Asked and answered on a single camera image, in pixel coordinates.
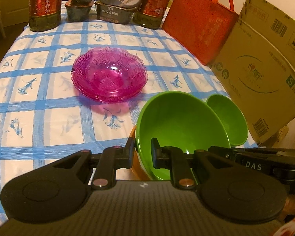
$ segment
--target floor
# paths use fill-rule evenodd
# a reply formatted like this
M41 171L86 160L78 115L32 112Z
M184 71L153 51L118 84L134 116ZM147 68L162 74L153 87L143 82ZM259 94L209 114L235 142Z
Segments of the floor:
M27 24L28 22L4 28L6 39L3 39L0 34L0 62L9 48L12 46L15 39L23 32L23 29Z

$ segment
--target black plastic device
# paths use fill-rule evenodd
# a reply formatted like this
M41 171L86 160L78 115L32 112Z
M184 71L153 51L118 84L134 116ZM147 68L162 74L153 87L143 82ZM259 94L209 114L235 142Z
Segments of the black plastic device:
M288 185L289 194L295 194L295 149L211 146L208 151L272 176Z
M1 192L9 220L0 236L268 236L281 226L287 192L277 179L153 138L153 166L169 169L171 180L116 180L133 152L129 138L123 148L82 150L12 179Z

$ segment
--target glass bowl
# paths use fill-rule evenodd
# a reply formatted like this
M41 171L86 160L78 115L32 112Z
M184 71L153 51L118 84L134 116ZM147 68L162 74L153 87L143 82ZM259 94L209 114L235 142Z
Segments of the glass bowl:
M139 94L148 80L143 61L119 48L97 47L73 63L72 81L84 96L105 103Z

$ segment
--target green bowl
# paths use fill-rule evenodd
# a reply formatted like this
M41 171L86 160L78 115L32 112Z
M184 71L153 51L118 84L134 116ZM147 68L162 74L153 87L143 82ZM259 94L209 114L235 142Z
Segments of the green bowl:
M231 146L243 145L248 138L248 126L238 106L228 97L219 94L211 95L206 103L222 121Z
M153 137L161 146L179 147L190 154L212 145L230 147L226 130L213 110L202 100L180 91L166 91L151 98L142 108L136 126L136 148L145 170L154 179L169 180L169 170L153 168Z

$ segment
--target tablecloth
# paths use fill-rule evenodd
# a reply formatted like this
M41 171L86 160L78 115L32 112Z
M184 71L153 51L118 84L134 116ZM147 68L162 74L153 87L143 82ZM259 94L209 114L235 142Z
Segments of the tablecloth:
M142 93L102 104L76 91L73 62L98 46L123 48L143 60L148 82ZM63 3L58 27L36 33L26 26L0 64L0 191L12 178L81 149L100 153L124 145L143 105L166 90L204 101L227 95L212 71L163 30L96 20L95 8L87 22L69 23ZM255 146L250 135L244 146ZM0 204L0 225L5 220Z

